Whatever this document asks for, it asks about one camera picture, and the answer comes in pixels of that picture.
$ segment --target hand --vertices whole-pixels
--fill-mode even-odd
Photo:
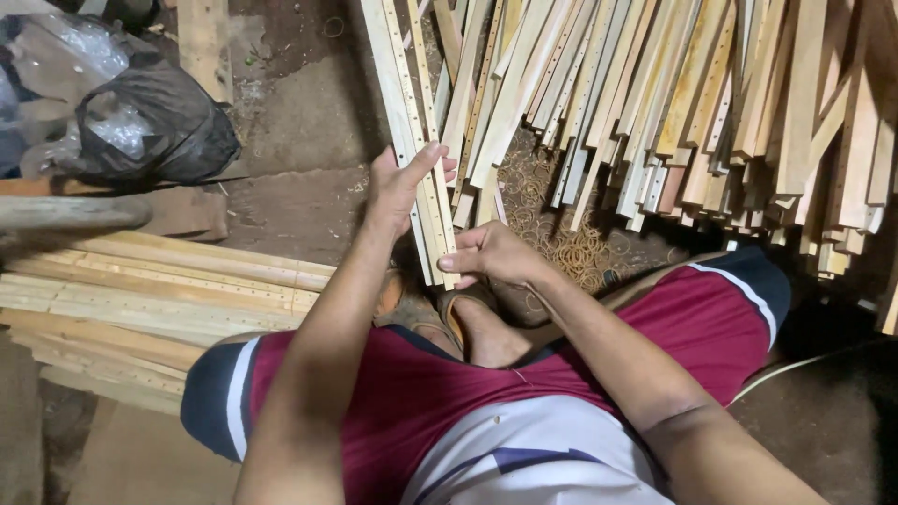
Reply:
[[[529,288],[534,275],[553,270],[527,242],[499,221],[490,221],[455,236],[458,252],[440,258],[437,266],[450,273],[461,273],[456,289],[477,282],[483,274],[518,288]]]
[[[383,153],[371,163],[371,181],[368,184],[368,210],[365,222],[386,228],[395,241],[409,231],[409,213],[415,203],[418,183],[433,170],[440,156],[449,153],[449,147],[431,142],[419,152],[409,166],[400,169],[396,165],[396,154],[387,146]],[[447,172],[447,182],[455,177],[449,173],[458,163],[443,159],[443,169]]]

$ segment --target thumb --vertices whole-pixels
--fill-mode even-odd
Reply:
[[[483,261],[480,250],[476,247],[462,249],[454,254],[447,254],[439,259],[436,265],[448,273],[483,272]]]
[[[446,154],[444,150],[448,151],[448,148],[440,146],[440,143],[434,140],[415,155],[409,166],[402,170],[402,176],[409,182],[409,186],[417,186],[427,173],[434,169],[440,156]]]

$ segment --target white stripe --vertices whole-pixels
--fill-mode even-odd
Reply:
[[[698,270],[698,271],[712,271],[714,273],[718,273],[718,274],[724,276],[726,278],[726,280],[729,280],[730,282],[735,284],[737,288],[741,289],[742,292],[745,293],[745,296],[749,300],[752,300],[752,303],[754,303],[755,305],[758,306],[758,310],[761,311],[761,315],[764,316],[764,319],[767,320],[767,325],[770,327],[770,345],[767,346],[767,350],[770,350],[770,348],[773,347],[773,340],[777,335],[777,324],[776,324],[776,320],[773,318],[773,313],[770,310],[770,307],[767,306],[767,302],[764,301],[763,298],[757,296],[754,293],[754,291],[752,290],[751,286],[749,286],[748,284],[745,284],[737,276],[733,275],[732,273],[730,273],[726,270],[713,269],[711,267],[699,265],[698,263],[690,263],[689,266],[693,267],[693,269]]]
[[[243,429],[243,416],[240,408],[243,399],[243,386],[246,384],[246,376],[250,372],[250,358],[252,350],[259,343],[259,337],[246,342],[240,355],[237,356],[237,364],[233,367],[231,385],[227,391],[227,429],[231,432],[233,448],[237,451],[237,457],[243,461],[246,456],[246,431]]]

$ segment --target shorts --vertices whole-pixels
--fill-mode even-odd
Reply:
[[[786,276],[749,247],[672,270],[617,314],[727,405],[762,366],[789,299]],[[293,334],[209,349],[187,377],[187,432],[241,461]],[[427,451],[465,414],[548,394],[575,396],[622,418],[564,340],[526,365],[495,370],[452,359],[405,328],[371,330],[341,433],[347,503],[398,502]]]

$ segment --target white shirt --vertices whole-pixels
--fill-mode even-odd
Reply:
[[[430,449],[403,505],[671,503],[653,465],[608,412],[572,396],[496,403]]]

